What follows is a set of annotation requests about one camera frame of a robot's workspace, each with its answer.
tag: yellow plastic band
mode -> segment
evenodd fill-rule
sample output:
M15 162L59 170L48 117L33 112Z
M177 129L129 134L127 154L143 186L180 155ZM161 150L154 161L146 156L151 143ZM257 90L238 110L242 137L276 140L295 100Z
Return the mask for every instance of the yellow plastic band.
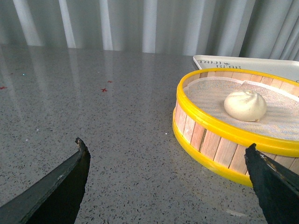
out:
M299 87L298 83L274 75L269 75L266 73L250 71L250 70L224 69L224 68L197 70L187 74L179 82L177 88L177 101L178 104L183 109L183 111L185 111L185 113L190 118L192 118L196 123L203 126L205 129L215 133L216 135L219 135L227 140L230 140L234 143L246 147L249 147L252 143L256 143L256 148L263 152L283 155L283 156L290 156L290 157L299 157L299 141L282 140L278 138L273 138L273 137L245 131L243 129L229 125L221 120L212 117L208 113L199 109L194 103L192 103L184 93L183 83L194 75L205 73L205 72L211 72L211 71L230 71L230 72L239 72L239 73L249 73L253 75L273 78Z
M231 181L243 184L248 187L252 187L252 183L249 176L240 174L236 171L226 168L225 166L219 163L214 162L213 160L207 158L202 153L197 151L192 145L190 145L178 130L178 127L174 119L172 120L172 128L174 135L176 136L178 142L183 147L183 149L201 165L213 171L214 173L223 176L224 178L227 178Z

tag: speckled quartz countertop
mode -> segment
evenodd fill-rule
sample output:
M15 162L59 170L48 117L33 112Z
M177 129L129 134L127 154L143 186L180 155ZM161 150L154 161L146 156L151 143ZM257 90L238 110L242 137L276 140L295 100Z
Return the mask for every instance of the speckled quartz countertop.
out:
M77 224L265 224L253 189L192 159L172 131L191 56L0 45L0 205L78 149Z

